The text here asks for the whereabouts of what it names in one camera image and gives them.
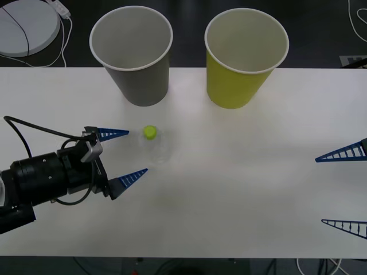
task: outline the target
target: clear plastic bottle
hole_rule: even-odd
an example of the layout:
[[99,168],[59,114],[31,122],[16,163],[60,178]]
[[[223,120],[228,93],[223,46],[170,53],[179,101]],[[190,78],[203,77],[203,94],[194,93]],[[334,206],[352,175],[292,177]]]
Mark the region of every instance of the clear plastic bottle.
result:
[[152,164],[162,164],[170,157],[167,137],[156,126],[145,126],[139,143]]

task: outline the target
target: black cable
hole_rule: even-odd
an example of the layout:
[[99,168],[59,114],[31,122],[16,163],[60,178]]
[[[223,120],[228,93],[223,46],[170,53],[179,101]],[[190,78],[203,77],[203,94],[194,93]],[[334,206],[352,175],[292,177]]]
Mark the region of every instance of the black cable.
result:
[[28,36],[27,36],[27,34],[25,33],[25,31],[24,31],[24,29],[22,28],[22,26],[18,23],[18,21],[17,20],[15,20],[15,18],[14,17],[12,17],[11,16],[11,14],[10,13],[8,13],[7,12],[7,10],[6,9],[4,9],[4,7],[1,7],[13,20],[14,20],[14,22],[15,23],[17,23],[18,24],[18,26],[19,26],[19,28],[21,28],[21,30],[23,31],[23,33],[24,33],[24,36],[25,36],[25,39],[27,40],[27,57],[29,56],[29,41],[28,41]]
[[82,271],[84,271],[87,275],[92,275],[92,274],[90,274],[78,261],[77,261],[77,259],[75,258],[75,257],[73,257],[73,260],[74,260],[74,262],[80,267],[80,269],[82,270]]
[[89,137],[87,137],[87,136],[72,136],[72,135],[68,135],[67,133],[61,133],[61,132],[57,132],[55,130],[47,129],[45,127],[41,127],[41,126],[38,126],[38,125],[35,125],[35,124],[32,124],[32,123],[29,123],[27,121],[16,119],[15,117],[11,117],[11,116],[4,116],[4,119],[5,119],[6,122],[13,121],[13,122],[16,122],[16,123],[19,123],[19,124],[28,126],[30,128],[37,129],[37,130],[40,130],[40,131],[46,132],[46,133],[51,133],[52,135],[62,136],[62,137],[67,138],[67,139],[89,140]]
[[61,201],[59,199],[55,199],[55,201],[58,202],[61,205],[68,205],[68,206],[70,206],[70,205],[77,205],[77,204],[81,203],[82,201],[84,201],[87,198],[87,196],[91,193],[92,188],[93,188],[93,185],[94,185],[95,167],[94,167],[94,163],[93,162],[91,162],[91,166],[92,166],[92,179],[91,179],[91,182],[89,184],[89,187],[88,187],[87,192],[85,193],[85,195],[81,199],[79,199],[76,202],[64,202],[64,201]]
[[30,148],[28,146],[27,141],[24,139],[23,135],[20,133],[20,131],[18,130],[18,128],[10,121],[5,119],[5,121],[12,127],[12,129],[18,134],[18,136],[20,137],[20,139],[22,140],[25,149],[27,150],[27,154],[28,157],[31,158],[32,157],[32,153],[30,152]]

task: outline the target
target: white cable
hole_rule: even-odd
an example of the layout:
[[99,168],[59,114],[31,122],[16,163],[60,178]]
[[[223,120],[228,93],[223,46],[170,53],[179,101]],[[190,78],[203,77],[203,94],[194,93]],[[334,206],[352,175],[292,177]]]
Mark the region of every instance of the white cable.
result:
[[296,263],[297,263],[298,271],[300,272],[301,275],[304,275],[304,273],[302,272],[302,270],[299,267],[299,259],[298,258],[296,259]]
[[62,58],[63,58],[63,60],[64,60],[64,66],[65,66],[65,67],[67,66],[67,62],[66,62],[65,57],[64,57],[64,50],[65,50],[65,48],[66,48],[66,47],[67,47],[67,45],[68,45],[69,38],[70,38],[70,34],[71,34],[71,30],[73,29],[73,21],[71,20],[71,18],[70,18],[70,17],[67,17],[67,19],[68,19],[68,20],[70,20],[70,29],[69,29],[68,38],[67,38],[67,40],[66,40],[66,42],[65,42],[64,48],[63,48],[63,50],[61,51],[61,56],[62,56]]
[[[366,22],[365,20],[363,20],[363,19],[362,19],[362,17],[359,15],[359,12],[360,12],[361,10],[367,10],[367,9],[359,9],[359,10],[357,10],[357,16],[358,16],[358,18],[359,18],[363,23],[367,24],[367,22]],[[362,39],[363,41],[367,42],[367,40],[366,40],[366,39],[364,39],[363,37],[361,37],[361,36],[357,33],[357,31],[356,31],[356,29],[355,29],[355,27],[354,27],[354,25],[353,25],[352,17],[351,17],[351,15],[350,15],[350,0],[348,0],[348,14],[349,14],[349,21],[350,21],[350,24],[352,25],[352,28],[353,28],[354,32],[356,33],[356,35],[357,35],[360,39]]]
[[[339,260],[339,262],[338,263],[336,263],[336,262],[334,262],[334,260],[332,260],[332,259],[330,259],[337,267],[334,269],[334,271],[333,272],[331,272],[329,275],[334,275],[337,271],[338,271],[338,269],[340,269],[341,271],[343,271],[346,275],[349,275],[348,273],[346,273],[341,267],[340,267],[340,264],[342,263],[342,259],[340,259]],[[300,272],[300,274],[301,275],[305,275],[303,272],[302,272],[302,270],[301,270],[301,268],[300,268],[300,266],[299,266],[299,259],[297,258],[296,259],[296,264],[297,264],[297,268],[298,268],[298,271]]]
[[25,62],[25,61],[22,61],[22,60],[19,60],[19,59],[16,59],[16,58],[13,58],[13,57],[9,57],[9,56],[3,56],[2,54],[0,54],[1,57],[3,58],[7,58],[7,59],[11,59],[11,60],[14,60],[14,61],[18,61],[18,62],[21,62],[23,64],[26,64],[32,68],[46,68],[46,67],[50,67],[52,66],[57,60],[58,58],[60,57],[60,55],[63,54],[63,50],[65,49],[65,46],[64,46],[64,38],[65,38],[65,29],[64,29],[64,24],[63,24],[63,20],[62,18],[59,16],[59,20],[60,20],[60,23],[61,23],[61,27],[63,29],[63,40],[61,42],[61,49],[60,49],[60,52],[58,53],[58,56],[56,57],[56,59],[51,63],[51,64],[48,64],[48,65],[45,65],[45,66],[33,66],[33,65],[30,65],[29,63]]
[[[330,259],[330,261],[333,262],[334,265],[338,265],[333,259]],[[339,269],[341,272],[343,272],[345,275],[349,275],[349,273],[347,271],[345,271],[344,269],[342,269],[342,267],[339,265]]]

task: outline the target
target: yellow-green bottle cap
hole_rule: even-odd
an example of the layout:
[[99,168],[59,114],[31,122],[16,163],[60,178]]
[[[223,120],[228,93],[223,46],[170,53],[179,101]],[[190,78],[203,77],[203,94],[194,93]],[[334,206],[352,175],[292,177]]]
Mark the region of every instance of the yellow-green bottle cap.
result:
[[157,128],[152,125],[144,127],[144,136],[146,139],[152,140],[157,136]]

